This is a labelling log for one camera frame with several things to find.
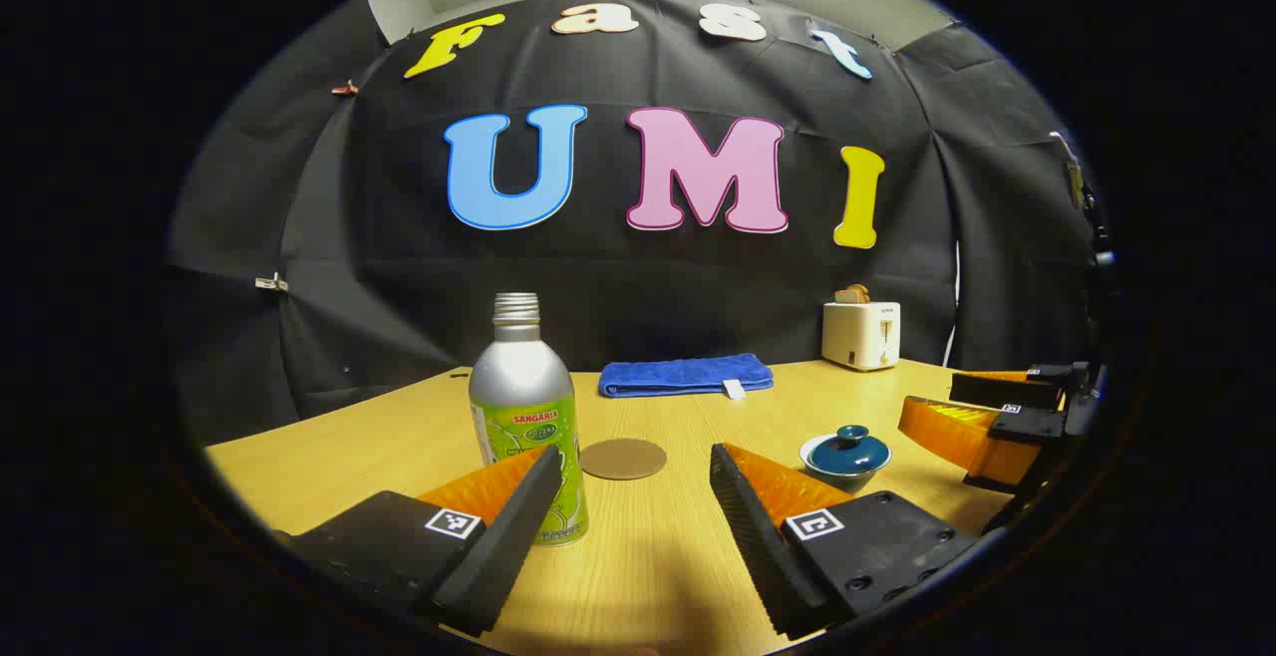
wooden table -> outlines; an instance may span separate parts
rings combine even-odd
[[[965,486],[965,472],[903,436],[905,396],[947,398],[952,370],[901,361],[877,373],[831,362],[773,365],[776,384],[725,394],[605,398],[597,373],[574,373],[581,447],[616,436],[669,453],[655,476],[586,475],[590,530],[533,546],[481,643],[512,653],[760,655],[792,643],[771,629],[708,482],[709,447],[730,442],[800,467],[817,434],[861,424],[893,451],[868,489],[889,489],[977,533],[1007,495]],[[213,445],[208,454],[272,528],[310,530],[380,490],[415,496],[481,466],[456,369],[300,424]]]

teapot lid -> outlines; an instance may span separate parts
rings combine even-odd
[[[891,448],[880,439],[869,436],[868,428],[861,425],[843,426],[836,436],[810,451],[812,466],[838,475],[872,472],[889,459]]]

silver bottle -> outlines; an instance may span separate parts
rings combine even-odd
[[[558,444],[560,489],[536,544],[584,536],[587,514],[575,430],[575,387],[563,360],[541,341],[540,301],[531,292],[496,294],[495,341],[470,375],[470,407],[485,463]]]

blue towel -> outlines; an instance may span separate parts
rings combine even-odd
[[[598,392],[606,397],[722,392],[723,379],[738,379],[746,389],[767,389],[775,384],[768,366],[748,354],[669,362],[611,362],[602,366]]]

toaster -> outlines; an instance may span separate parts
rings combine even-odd
[[[900,361],[898,302],[824,302],[820,355],[856,370],[880,370]]]

